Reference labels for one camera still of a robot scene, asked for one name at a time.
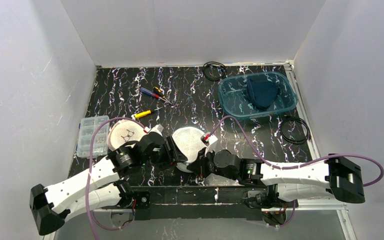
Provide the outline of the white mesh bag blue trim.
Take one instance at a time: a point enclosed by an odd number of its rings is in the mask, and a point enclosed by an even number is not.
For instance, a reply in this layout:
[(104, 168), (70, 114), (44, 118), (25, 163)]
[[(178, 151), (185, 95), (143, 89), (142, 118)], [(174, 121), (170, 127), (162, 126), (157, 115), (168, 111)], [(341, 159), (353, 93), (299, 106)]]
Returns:
[(194, 126), (185, 126), (178, 128), (171, 135), (174, 143), (180, 152), (186, 156), (186, 162), (177, 164), (177, 168), (185, 173), (191, 173), (187, 166), (192, 164), (198, 157), (198, 152), (205, 149), (207, 145), (201, 140), (205, 133)]

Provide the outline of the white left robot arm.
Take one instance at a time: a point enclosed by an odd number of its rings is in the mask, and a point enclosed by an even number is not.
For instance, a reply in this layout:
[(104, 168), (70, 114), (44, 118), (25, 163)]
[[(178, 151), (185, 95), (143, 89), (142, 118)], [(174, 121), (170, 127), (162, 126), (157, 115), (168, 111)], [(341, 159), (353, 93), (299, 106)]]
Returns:
[(138, 194), (123, 179), (146, 163), (167, 169), (188, 160), (171, 136), (145, 134), (109, 152), (92, 167), (62, 182), (30, 190), (29, 207), (38, 234), (56, 232), (76, 215), (101, 207), (134, 207)]

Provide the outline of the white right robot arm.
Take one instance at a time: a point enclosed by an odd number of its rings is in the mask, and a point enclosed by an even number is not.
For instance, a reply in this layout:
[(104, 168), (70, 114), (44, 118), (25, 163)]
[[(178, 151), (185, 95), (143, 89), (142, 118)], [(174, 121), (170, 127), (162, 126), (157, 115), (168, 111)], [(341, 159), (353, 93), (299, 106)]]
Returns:
[(361, 167), (344, 156), (330, 154), (309, 165), (239, 158), (228, 150), (202, 149), (186, 169), (200, 178), (218, 175), (246, 187), (263, 187), (246, 198), (251, 208), (273, 208), (298, 199), (331, 198), (349, 203), (366, 201)]

